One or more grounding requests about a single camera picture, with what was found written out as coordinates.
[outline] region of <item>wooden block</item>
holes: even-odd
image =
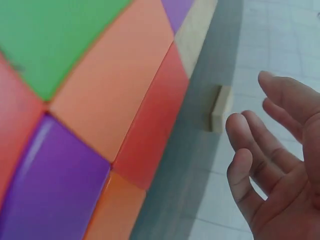
[[[20,156],[44,111],[42,101],[0,55],[0,208]]]
[[[147,190],[151,185],[188,83],[173,43],[113,163],[115,172],[141,189]]]
[[[0,240],[82,239],[110,165],[46,115],[21,158],[0,216]]]
[[[182,26],[174,37],[189,78],[194,72],[216,4],[217,0],[194,0]]]
[[[84,240],[128,240],[146,192],[111,172]]]
[[[45,101],[95,38],[131,0],[6,0],[0,46]]]
[[[179,30],[194,1],[195,0],[162,0],[163,7],[174,33]]]
[[[72,71],[50,111],[113,162],[173,38],[161,0],[135,0]]]
[[[227,120],[227,114],[233,105],[231,86],[220,86],[217,99],[211,113],[211,130],[215,133],[223,133]]]

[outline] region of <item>small wooden block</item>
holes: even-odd
[[[217,2],[195,0],[174,37],[189,78],[194,72]]]
[[[220,86],[219,88],[219,93],[211,113],[211,131],[221,134],[225,129],[227,113],[233,105],[233,94],[231,86]]]

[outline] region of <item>human hand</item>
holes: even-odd
[[[262,71],[262,106],[302,144],[304,162],[289,153],[252,111],[232,114],[226,131],[235,155],[227,170],[235,202],[255,240],[320,239],[320,94]],[[249,176],[267,195],[263,200]]]

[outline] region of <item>purple square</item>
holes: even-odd
[[[0,215],[0,240],[81,240],[109,163],[46,115],[20,160]]]
[[[176,34],[184,22],[194,0],[162,0],[165,12]]]

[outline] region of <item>green tile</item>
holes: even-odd
[[[50,100],[88,46],[131,0],[3,0],[0,49]]]

